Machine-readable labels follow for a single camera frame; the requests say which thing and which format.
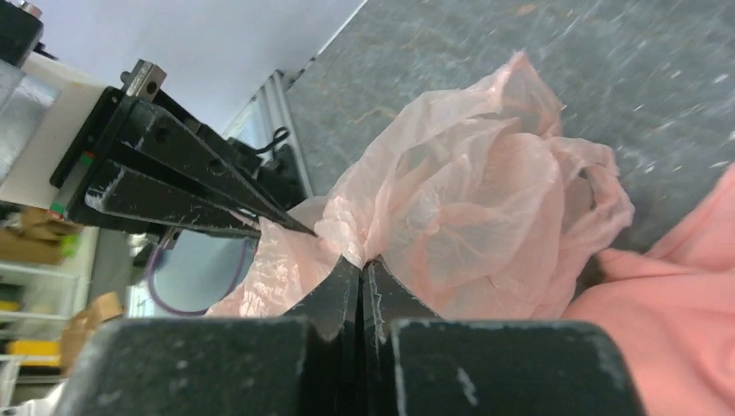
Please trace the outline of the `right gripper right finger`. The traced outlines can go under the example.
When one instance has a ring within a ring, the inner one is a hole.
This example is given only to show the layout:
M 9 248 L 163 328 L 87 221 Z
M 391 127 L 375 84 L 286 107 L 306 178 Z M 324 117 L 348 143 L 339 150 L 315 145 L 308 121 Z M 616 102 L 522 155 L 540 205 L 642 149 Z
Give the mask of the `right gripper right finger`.
M 362 271 L 371 415 L 642 415 L 619 348 L 580 321 L 444 320 L 381 260 Z

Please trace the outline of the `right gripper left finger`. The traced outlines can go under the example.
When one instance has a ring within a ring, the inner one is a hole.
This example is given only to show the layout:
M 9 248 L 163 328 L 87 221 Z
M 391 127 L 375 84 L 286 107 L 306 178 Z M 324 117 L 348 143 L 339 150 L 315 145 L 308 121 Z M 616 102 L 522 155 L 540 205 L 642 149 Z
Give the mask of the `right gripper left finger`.
M 359 415 L 360 271 L 340 259 L 285 314 L 144 318 L 97 329 L 59 415 Z

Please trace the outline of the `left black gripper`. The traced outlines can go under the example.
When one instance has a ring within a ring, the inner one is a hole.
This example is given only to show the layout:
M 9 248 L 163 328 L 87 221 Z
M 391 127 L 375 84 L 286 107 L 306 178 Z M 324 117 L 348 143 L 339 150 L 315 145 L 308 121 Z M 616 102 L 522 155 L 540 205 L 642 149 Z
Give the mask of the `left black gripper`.
M 50 184 L 59 189 L 51 213 L 109 230 L 259 237 L 267 218 L 313 232 L 288 213 L 300 203 L 295 182 L 263 169 L 254 149 L 114 87 L 103 90 Z

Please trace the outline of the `translucent pink plastic trash bag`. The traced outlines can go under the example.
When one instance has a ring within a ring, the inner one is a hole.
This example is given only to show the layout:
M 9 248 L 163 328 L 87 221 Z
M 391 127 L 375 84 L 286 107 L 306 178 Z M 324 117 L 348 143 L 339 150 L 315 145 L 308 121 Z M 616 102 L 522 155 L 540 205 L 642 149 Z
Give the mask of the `translucent pink plastic trash bag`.
M 556 319 L 588 260 L 633 220 L 614 151 L 562 134 L 562 103 L 518 52 L 406 105 L 324 196 L 262 219 L 245 279 L 210 316 L 283 314 L 339 259 L 381 257 L 438 315 Z

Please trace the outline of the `salmon pink cloth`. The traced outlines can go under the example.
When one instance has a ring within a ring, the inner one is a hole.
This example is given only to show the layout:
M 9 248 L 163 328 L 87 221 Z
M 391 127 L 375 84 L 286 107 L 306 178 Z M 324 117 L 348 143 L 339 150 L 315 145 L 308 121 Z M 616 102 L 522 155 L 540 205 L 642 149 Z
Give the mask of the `salmon pink cloth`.
M 600 253 L 604 280 L 564 311 L 621 350 L 650 415 L 734 412 L 734 171 L 648 252 Z

